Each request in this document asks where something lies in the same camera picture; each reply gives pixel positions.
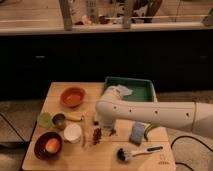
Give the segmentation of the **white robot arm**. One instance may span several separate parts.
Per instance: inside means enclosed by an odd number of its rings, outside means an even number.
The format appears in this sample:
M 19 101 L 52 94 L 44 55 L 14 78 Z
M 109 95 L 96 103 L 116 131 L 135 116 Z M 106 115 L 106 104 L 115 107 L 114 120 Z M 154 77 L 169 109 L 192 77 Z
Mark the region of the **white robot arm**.
M 213 104 L 197 102 L 134 102 L 110 86 L 96 102 L 100 126 L 112 129 L 117 119 L 149 123 L 213 139 Z

